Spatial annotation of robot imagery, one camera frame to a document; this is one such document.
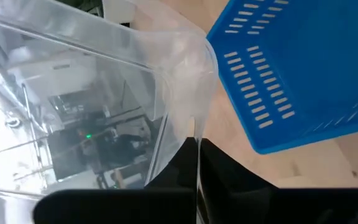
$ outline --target blue plastic basket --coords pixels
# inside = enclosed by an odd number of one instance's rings
[[[257,152],[358,131],[358,0],[231,0],[208,39]]]

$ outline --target wooden table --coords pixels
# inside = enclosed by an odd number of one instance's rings
[[[208,32],[227,0],[161,0]],[[358,133],[259,155],[250,146],[221,83],[204,137],[244,167],[279,187],[358,187]]]

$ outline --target black object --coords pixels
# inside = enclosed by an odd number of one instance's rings
[[[358,189],[278,189],[209,140],[188,138],[144,190],[66,190],[34,210],[43,223],[358,223]]]

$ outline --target clear plastic container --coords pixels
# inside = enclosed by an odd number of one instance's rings
[[[3,200],[142,188],[193,120],[201,138],[218,77],[205,33],[160,2],[127,3],[147,29],[55,1],[0,0]]]

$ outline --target wooden surface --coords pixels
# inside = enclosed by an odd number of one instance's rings
[[[161,0],[208,32],[227,0]],[[221,83],[204,137],[244,167],[279,187],[358,187],[358,133],[259,155],[250,146]]]

